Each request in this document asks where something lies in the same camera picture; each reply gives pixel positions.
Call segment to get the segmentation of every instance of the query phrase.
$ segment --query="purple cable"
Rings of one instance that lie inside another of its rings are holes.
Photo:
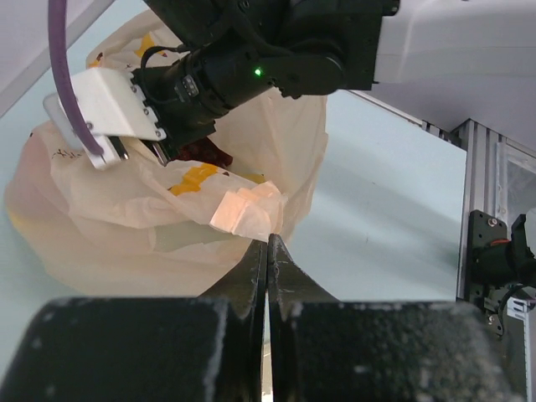
[[[65,37],[66,19],[67,0],[49,0],[49,52],[54,83],[61,105],[76,135],[89,152],[102,155],[104,150],[97,144],[85,123],[70,80]]]

